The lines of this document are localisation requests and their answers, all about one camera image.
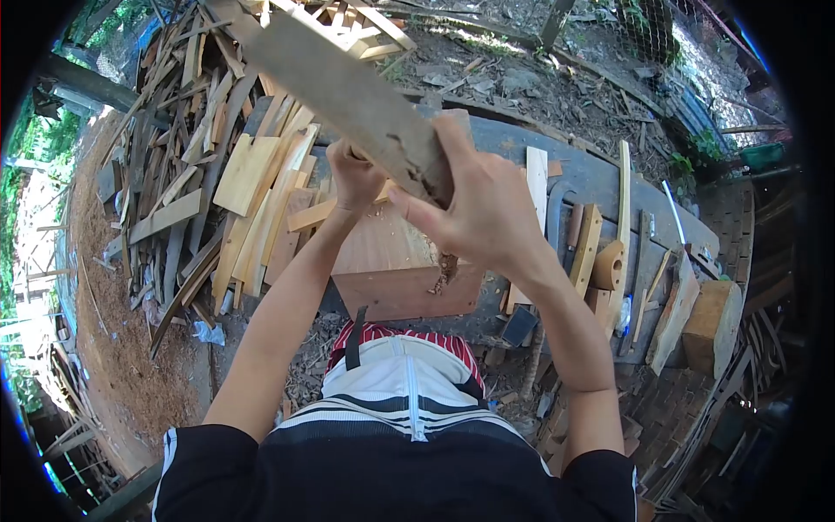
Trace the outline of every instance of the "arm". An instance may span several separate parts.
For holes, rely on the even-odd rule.
[[[238,428],[258,443],[272,428],[290,360],[316,317],[342,242],[385,181],[347,150],[345,141],[328,147],[337,206],[258,305],[203,424]]]
[[[506,276],[536,304],[569,395],[563,466],[595,449],[623,453],[609,343],[542,237],[519,167],[474,150],[454,120],[434,125],[457,187],[453,203],[440,210],[399,189],[389,199],[439,249]]]

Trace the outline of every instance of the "black strap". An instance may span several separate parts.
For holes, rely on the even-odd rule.
[[[362,334],[362,325],[365,324],[365,312],[367,306],[360,307],[357,310],[357,320],[354,322],[354,327],[351,329],[351,335],[345,343],[345,370],[350,372],[352,369],[360,365],[360,334]]]

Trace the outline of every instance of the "curved wooden piece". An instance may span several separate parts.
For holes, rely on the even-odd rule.
[[[614,290],[624,279],[624,244],[614,240],[595,257],[591,269],[591,286]]]

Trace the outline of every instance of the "scrap wood pile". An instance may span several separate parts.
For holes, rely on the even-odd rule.
[[[315,13],[290,0],[271,3],[354,58],[415,47],[359,0],[330,2]],[[269,24],[269,2],[242,4],[261,27]],[[286,233],[289,214],[331,193],[305,188],[321,127],[315,115],[246,64],[226,32],[253,24],[261,31],[254,18],[240,23],[248,16],[235,2],[194,3],[156,33],[140,57],[139,97],[99,172],[99,198],[120,230],[105,257],[122,258],[131,309],[141,305],[148,320],[152,358],[169,324],[185,324],[176,316],[181,307],[214,329],[229,285],[236,307],[242,293],[259,296],[265,279],[273,282],[295,254],[299,234]],[[395,43],[379,44],[382,35]],[[266,111],[250,121],[256,105]],[[330,208],[326,201],[311,210],[323,220]],[[212,272],[210,308],[199,290]]]

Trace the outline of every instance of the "man's right hand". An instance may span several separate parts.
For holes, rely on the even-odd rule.
[[[389,199],[404,219],[443,252],[485,266],[512,281],[550,247],[542,237],[522,170],[501,156],[478,152],[456,120],[433,120],[453,174],[455,194],[448,210],[395,188]]]

